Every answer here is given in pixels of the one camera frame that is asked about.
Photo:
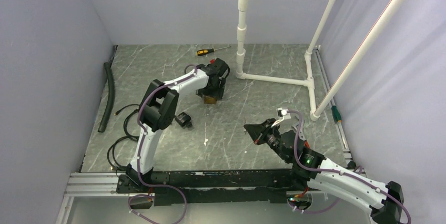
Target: marble surface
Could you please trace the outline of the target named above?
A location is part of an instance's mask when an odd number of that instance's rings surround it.
[[[187,64],[208,64],[219,57],[231,67],[223,100],[206,105],[195,94],[180,97],[177,114],[185,111],[192,117],[193,128],[183,129],[175,121],[162,135],[155,154],[155,170],[224,170],[288,168],[267,145],[256,146],[244,132],[243,124],[257,124],[267,118],[277,118],[276,108],[287,107],[305,115],[305,136],[311,148],[343,164],[342,144],[332,114],[327,107],[320,119],[309,118],[309,97],[305,87],[287,84],[240,80],[236,71],[236,45],[213,54],[197,57],[195,51],[228,45],[127,45],[119,46],[112,65],[116,85],[113,111],[140,103],[154,79],[171,80],[183,74]],[[244,71],[273,77],[306,78],[303,59],[306,45],[247,44]],[[313,76],[316,101],[325,95],[323,79],[313,54]],[[127,108],[118,116],[111,116],[107,130],[98,133],[108,95],[104,88],[98,116],[87,148],[82,172],[110,171],[107,150],[124,135],[123,122],[135,107]],[[290,121],[281,126],[288,131]],[[139,134],[136,116],[129,124],[133,135]],[[124,141],[116,147],[117,160],[126,165],[135,153],[136,143]]]

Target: black cylindrical object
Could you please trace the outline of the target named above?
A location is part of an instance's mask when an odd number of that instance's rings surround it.
[[[117,46],[113,47],[113,57],[115,56]],[[102,119],[99,123],[98,132],[103,133],[107,128],[107,123],[112,114],[113,104],[115,103],[115,80],[113,79],[112,64],[110,62],[104,63],[105,74],[107,75],[108,82],[108,99],[107,105],[105,106],[104,115],[102,115]]]

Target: screwdriver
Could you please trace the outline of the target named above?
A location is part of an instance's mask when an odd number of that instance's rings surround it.
[[[227,49],[227,48],[229,48],[229,47],[231,47],[231,46],[223,47],[223,48],[219,48],[219,49]],[[201,49],[201,50],[197,50],[197,56],[204,56],[204,55],[207,55],[207,54],[209,54],[209,53],[215,52],[215,51],[217,51],[217,50],[219,50],[219,49],[211,48],[211,49]]]

